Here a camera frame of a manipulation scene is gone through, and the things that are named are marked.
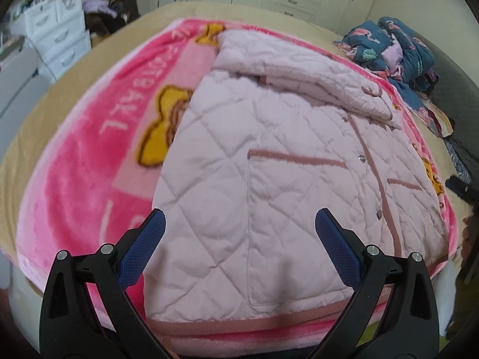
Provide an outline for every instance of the cabinet handle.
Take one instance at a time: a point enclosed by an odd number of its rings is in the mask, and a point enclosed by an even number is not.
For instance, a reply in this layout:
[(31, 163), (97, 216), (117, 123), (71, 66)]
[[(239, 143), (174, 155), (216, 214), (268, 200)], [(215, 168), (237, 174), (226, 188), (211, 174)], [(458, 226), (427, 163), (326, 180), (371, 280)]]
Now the cabinet handle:
[(63, 40), (66, 39), (66, 37), (68, 36), (68, 33), (70, 32), (69, 29), (67, 29), (65, 32), (63, 32), (58, 38), (55, 38), (55, 43), (61, 43), (63, 42)]
[(75, 51), (71, 53), (71, 55), (67, 58), (67, 59), (64, 59), (62, 61), (62, 66), (63, 67), (67, 67), (72, 61), (73, 61), (73, 58), (75, 58)]
[(44, 25), (48, 21), (49, 17), (50, 15), (46, 15), (43, 19), (37, 21), (37, 27), (41, 27), (42, 25)]

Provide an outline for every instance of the bed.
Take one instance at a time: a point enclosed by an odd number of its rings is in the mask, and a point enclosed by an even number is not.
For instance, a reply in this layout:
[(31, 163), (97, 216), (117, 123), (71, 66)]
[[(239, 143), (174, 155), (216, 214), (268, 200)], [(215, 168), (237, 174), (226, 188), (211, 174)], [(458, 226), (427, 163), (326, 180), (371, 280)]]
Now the bed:
[[(245, 22), (293, 35), (328, 52), (344, 56), (333, 44), (341, 37), (328, 30), (284, 15), (240, 5), (208, 1), (179, 2), (162, 7), (127, 26), (87, 54), (50, 89), (25, 119), (3, 158), (0, 165), (0, 248), (14, 264), (18, 264), (15, 239), (23, 194), (35, 165), (58, 127), (85, 91), (115, 63), (173, 20), (184, 17)], [(419, 120), (416, 122), (444, 182), (456, 172), (446, 146)], [(447, 194), (461, 234), (465, 227), (463, 219), (470, 215), (470, 207), (453, 193), (447, 191)]]

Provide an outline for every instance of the blue gripper pad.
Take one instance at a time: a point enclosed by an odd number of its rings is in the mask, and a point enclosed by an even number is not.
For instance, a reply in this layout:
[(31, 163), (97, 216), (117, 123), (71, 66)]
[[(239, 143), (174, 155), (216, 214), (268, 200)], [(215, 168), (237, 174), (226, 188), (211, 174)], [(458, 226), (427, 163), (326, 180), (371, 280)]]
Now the blue gripper pad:
[(327, 209), (316, 215), (316, 233), (333, 262), (342, 282), (355, 291), (361, 285), (361, 262), (344, 238), (343, 228)]
[(166, 229), (165, 214), (157, 209), (120, 262), (118, 282), (123, 290), (136, 285)]

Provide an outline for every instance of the quilted jacket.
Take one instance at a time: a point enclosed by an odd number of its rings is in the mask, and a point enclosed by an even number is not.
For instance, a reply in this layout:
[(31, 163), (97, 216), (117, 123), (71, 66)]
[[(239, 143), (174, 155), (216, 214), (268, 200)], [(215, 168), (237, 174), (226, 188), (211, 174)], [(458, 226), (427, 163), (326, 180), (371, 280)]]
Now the quilted jacket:
[(390, 97), (317, 52), (220, 35), (153, 201), (166, 234), (145, 270), (159, 335), (310, 322), (352, 295), (315, 233), (327, 207), (385, 254), (447, 254), (439, 201)]

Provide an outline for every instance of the metal screw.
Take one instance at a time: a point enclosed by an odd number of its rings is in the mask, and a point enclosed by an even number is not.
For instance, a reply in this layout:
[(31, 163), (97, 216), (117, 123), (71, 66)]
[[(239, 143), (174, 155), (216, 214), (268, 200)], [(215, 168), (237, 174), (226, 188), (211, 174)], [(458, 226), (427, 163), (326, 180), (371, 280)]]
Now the metal screw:
[(367, 248), (367, 252), (372, 256), (376, 256), (379, 255), (379, 248), (377, 248), (376, 246), (369, 246)]
[(416, 262), (421, 262), (421, 261), (422, 261), (422, 255), (419, 254), (418, 252), (413, 252), (413, 259), (414, 259)]
[(111, 244), (105, 244), (100, 251), (103, 255), (109, 255), (113, 252), (113, 246)]
[(66, 251), (60, 251), (60, 252), (57, 254), (57, 259), (58, 259), (58, 260), (64, 260), (64, 259), (66, 259), (67, 256), (68, 256), (68, 252), (66, 252)]

